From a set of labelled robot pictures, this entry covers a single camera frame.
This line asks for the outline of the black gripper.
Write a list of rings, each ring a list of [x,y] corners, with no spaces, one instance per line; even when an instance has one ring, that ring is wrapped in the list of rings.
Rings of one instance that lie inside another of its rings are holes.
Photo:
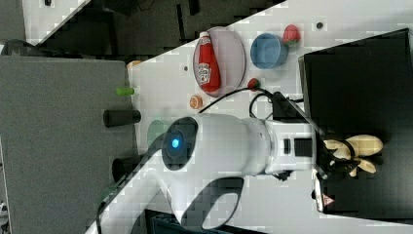
[[[351,174],[359,165],[358,161],[334,161],[328,150],[335,158],[351,160],[355,155],[354,148],[345,140],[328,139],[323,141],[316,134],[315,169],[322,179],[328,179],[332,174]]]

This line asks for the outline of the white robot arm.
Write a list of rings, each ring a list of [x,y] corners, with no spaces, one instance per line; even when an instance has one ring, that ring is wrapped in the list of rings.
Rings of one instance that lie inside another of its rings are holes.
[[[219,227],[237,209],[246,177],[306,171],[332,150],[320,135],[309,123],[224,114],[180,118],[152,142],[85,234],[131,234],[157,193],[184,228]]]

